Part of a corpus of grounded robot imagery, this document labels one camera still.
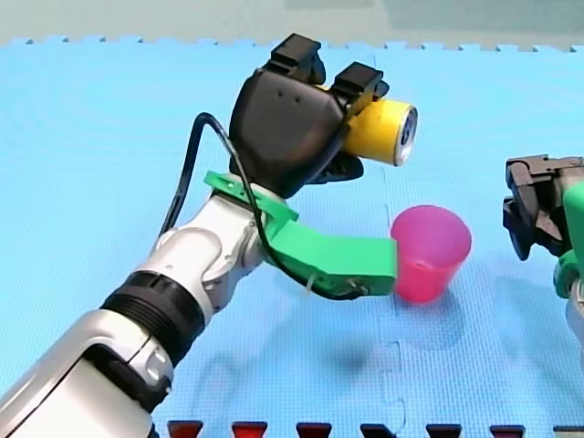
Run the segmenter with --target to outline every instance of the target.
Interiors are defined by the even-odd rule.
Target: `pink cup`
[[[412,303],[438,298],[466,259],[472,237],[454,213],[419,205],[400,213],[391,227],[398,244],[395,292]]]

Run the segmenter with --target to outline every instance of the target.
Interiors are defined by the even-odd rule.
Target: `green 3d-printed bracket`
[[[205,183],[248,203],[236,178],[208,172]],[[396,244],[390,238],[324,235],[297,222],[298,213],[284,202],[254,191],[255,203],[266,215],[266,237],[278,258],[296,275],[331,296],[340,297],[355,284],[363,295],[391,293],[397,270]]]
[[[572,249],[558,260],[555,284],[558,295],[568,298],[574,281],[584,278],[584,182],[566,190],[563,204]]]

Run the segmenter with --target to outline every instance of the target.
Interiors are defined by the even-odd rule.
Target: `cable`
[[[269,244],[269,241],[267,239],[266,230],[264,229],[264,224],[262,222],[262,212],[257,206],[254,191],[252,189],[251,183],[247,178],[247,173],[245,172],[244,166],[241,163],[241,160],[239,159],[239,153],[237,153],[237,151],[235,150],[233,143],[229,139],[229,136],[225,132],[223,126],[221,126],[221,123],[219,123],[219,121],[208,112],[202,112],[196,117],[196,119],[193,122],[193,128],[191,129],[191,137],[189,138],[186,156],[184,158],[184,164],[182,166],[181,178],[179,180],[176,193],[172,198],[171,206],[168,210],[168,213],[166,214],[166,219],[162,224],[162,228],[159,235],[163,235],[168,230],[174,227],[178,219],[178,216],[183,208],[184,201],[189,191],[189,186],[191,184],[191,178],[193,177],[194,165],[196,162],[197,153],[199,151],[199,144],[201,143],[201,137],[203,136],[203,129],[205,125],[210,126],[214,130],[214,132],[219,137],[219,140],[227,149],[227,151],[233,158],[235,165],[237,166],[237,170],[239,171],[241,181],[244,185],[245,195],[247,196],[247,199],[252,209],[252,214],[254,215],[255,225],[257,227],[257,232],[259,234],[260,241],[267,255],[270,257],[274,265],[276,265],[276,267],[278,267],[284,274],[298,282],[303,287],[309,286],[312,292],[324,298],[332,300],[345,300],[359,297],[360,294],[356,290],[349,292],[347,295],[343,295],[341,297],[332,296],[326,291],[322,290],[321,288],[316,287],[313,284],[314,279],[313,281],[310,281],[310,283],[308,283],[309,279],[304,279],[301,276],[298,276],[284,263],[282,263],[282,261],[276,254],[276,251],[274,251],[274,249]]]

